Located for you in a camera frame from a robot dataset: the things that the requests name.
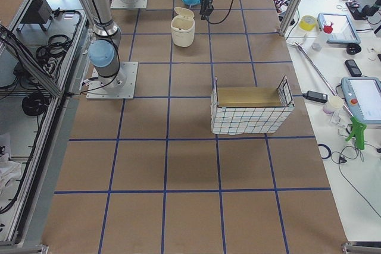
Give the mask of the white trash can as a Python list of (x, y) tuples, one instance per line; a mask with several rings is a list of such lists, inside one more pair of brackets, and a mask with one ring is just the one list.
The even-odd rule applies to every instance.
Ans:
[(183, 48), (191, 46), (195, 35), (195, 15), (183, 7), (175, 7), (174, 11), (176, 16), (170, 24), (173, 43)]

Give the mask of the long metal rod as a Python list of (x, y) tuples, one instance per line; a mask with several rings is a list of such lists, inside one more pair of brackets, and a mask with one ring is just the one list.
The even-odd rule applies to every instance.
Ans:
[(300, 51), (300, 53), (303, 54), (303, 56), (307, 59), (307, 61), (312, 65), (313, 69), (315, 69), (316, 73), (319, 75), (319, 77), (322, 79), (324, 84), (327, 86), (327, 88), (330, 90), (331, 94), (334, 96), (337, 96), (336, 90), (331, 86), (331, 84), (327, 81), (327, 79), (324, 77), (324, 75), (321, 73), (321, 71), (318, 69), (318, 67), (315, 65), (315, 63), (312, 61), (312, 59), (308, 56), (302, 45), (298, 42), (293, 43), (294, 46), (296, 46), (297, 50)]

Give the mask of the yellow tape roll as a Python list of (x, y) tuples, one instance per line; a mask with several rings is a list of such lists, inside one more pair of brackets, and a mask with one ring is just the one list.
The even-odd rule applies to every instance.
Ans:
[(312, 31), (317, 25), (317, 19), (311, 15), (305, 15), (299, 22), (299, 27), (304, 31)]

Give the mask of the blue teach pendant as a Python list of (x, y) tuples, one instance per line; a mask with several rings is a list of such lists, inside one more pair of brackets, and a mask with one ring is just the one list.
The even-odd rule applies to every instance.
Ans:
[(333, 31), (327, 38), (329, 44), (360, 44), (361, 40), (357, 31), (347, 14), (334, 14), (321, 12), (317, 16), (319, 26), (323, 24), (333, 24)]
[(380, 80), (377, 77), (343, 77), (341, 88), (345, 102), (360, 122), (380, 126)]

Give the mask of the black power adapter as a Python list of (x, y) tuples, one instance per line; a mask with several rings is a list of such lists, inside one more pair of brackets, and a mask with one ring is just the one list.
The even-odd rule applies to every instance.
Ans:
[(319, 102), (325, 104), (328, 100), (328, 95), (325, 93), (315, 92), (312, 90), (308, 90), (307, 92), (303, 93), (302, 96), (310, 101), (313, 102)]

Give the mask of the green plastic clamp tool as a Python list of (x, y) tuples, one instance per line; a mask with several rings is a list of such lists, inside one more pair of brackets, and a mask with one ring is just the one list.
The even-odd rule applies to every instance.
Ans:
[(367, 125), (356, 119), (354, 116), (351, 117), (352, 130), (349, 136), (345, 139), (346, 142), (350, 141), (352, 138), (355, 138), (355, 146), (359, 150), (364, 150), (365, 141), (364, 141), (364, 130), (367, 128)]

